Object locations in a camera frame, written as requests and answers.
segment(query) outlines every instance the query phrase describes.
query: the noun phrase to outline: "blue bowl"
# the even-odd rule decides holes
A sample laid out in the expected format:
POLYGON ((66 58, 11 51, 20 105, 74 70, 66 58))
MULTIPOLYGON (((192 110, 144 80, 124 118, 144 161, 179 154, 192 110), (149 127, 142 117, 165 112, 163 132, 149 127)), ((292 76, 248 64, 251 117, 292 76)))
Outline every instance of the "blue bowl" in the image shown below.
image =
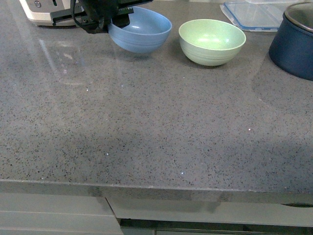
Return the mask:
POLYGON ((163 15, 141 7, 133 7, 130 24, 119 28, 108 26, 109 35, 121 48, 134 53, 150 53, 168 38, 172 23, 163 15))

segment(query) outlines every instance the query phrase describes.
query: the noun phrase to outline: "countertop edge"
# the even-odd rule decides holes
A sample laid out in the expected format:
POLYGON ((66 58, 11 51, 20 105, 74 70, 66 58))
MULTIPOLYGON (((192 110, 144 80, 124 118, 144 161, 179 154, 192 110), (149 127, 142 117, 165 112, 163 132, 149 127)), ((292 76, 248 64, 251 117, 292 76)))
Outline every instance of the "countertop edge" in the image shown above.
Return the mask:
POLYGON ((222 190, 213 188, 157 188, 101 184, 0 180, 0 192, 97 196, 133 199, 313 204, 309 193, 222 190))

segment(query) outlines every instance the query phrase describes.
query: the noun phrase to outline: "kitchen counter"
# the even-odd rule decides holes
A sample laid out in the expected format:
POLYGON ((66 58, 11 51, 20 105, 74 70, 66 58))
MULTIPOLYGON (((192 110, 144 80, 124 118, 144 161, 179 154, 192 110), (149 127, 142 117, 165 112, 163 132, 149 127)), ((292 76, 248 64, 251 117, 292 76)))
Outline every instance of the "kitchen counter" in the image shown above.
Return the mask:
POLYGON ((151 54, 33 25, 0 6, 0 192, 313 203, 313 82, 276 67, 275 33, 229 63, 184 56, 179 26, 218 4, 143 5, 173 24, 151 54))

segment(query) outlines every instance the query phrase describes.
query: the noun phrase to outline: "bowl rim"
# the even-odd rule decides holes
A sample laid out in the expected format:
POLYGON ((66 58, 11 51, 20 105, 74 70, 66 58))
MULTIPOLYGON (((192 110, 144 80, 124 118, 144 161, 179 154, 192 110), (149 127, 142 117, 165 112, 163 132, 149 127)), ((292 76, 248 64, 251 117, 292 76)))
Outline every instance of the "bowl rim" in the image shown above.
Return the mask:
POLYGON ((196 20, 191 20, 191 21, 187 21, 187 22, 183 23, 183 24, 179 27, 178 31, 179 31, 179 36, 180 36, 180 38, 182 38, 186 43, 189 43, 190 45, 193 45, 193 46, 195 46, 195 47, 202 48, 202 49, 207 49, 207 50, 213 50, 213 51, 233 50, 233 49, 237 49, 237 48, 242 47, 242 46, 246 43, 246 34, 245 34, 241 29, 239 29, 237 26, 234 26, 233 24, 227 23, 227 22, 225 22, 225 21, 219 21, 219 20, 213 20, 213 19, 196 19, 196 20), (231 27, 236 28, 239 32, 241 32, 241 33, 243 34, 243 36, 244 36, 244 41, 243 41, 241 44, 239 44, 238 46, 232 47, 232 48, 228 48, 228 49, 212 49, 212 48, 201 47, 201 46, 198 46, 198 45, 196 45, 196 44, 190 43, 190 42, 186 41, 186 40, 181 36, 180 30, 181 30, 181 28, 182 28, 185 24, 188 24, 188 23, 193 22, 193 21, 207 21, 207 22, 212 22, 212 21, 213 21, 213 22, 219 22, 219 23, 223 23, 223 24, 230 25, 231 27))
POLYGON ((114 25, 111 21, 111 23, 109 24, 110 27, 113 27, 117 30, 120 30, 120 31, 123 31, 123 32, 128 32, 128 33, 131 33, 131 34, 135 34, 135 35, 144 35, 144 36, 155 36, 155 35, 161 35, 161 34, 165 34, 165 33, 168 33, 169 31, 171 31, 172 27, 173 27, 173 24, 172 22, 167 18, 165 17, 164 15, 156 12, 156 11, 153 11, 153 10, 150 10, 150 9, 147 9, 147 8, 143 8, 143 7, 138 7, 138 6, 133 6, 132 8, 137 8, 137 9, 142 9, 142 10, 145 10, 145 11, 151 11, 153 12, 154 14, 157 14, 157 15, 160 15, 162 16, 164 19, 166 19, 169 23, 170 23, 170 28, 164 32, 161 32, 161 33, 135 33, 135 32, 130 32, 130 31, 127 31, 127 30, 124 30, 123 28, 120 28, 120 27, 117 27, 116 25, 114 25))

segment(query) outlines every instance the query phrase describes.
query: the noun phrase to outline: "pot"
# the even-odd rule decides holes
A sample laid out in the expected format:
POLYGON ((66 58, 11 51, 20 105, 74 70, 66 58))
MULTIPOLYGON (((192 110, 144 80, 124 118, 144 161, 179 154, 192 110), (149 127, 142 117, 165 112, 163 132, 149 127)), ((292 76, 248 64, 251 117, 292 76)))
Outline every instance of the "pot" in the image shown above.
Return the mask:
POLYGON ((313 80, 313 2, 294 4, 286 9, 269 56, 281 69, 313 80))

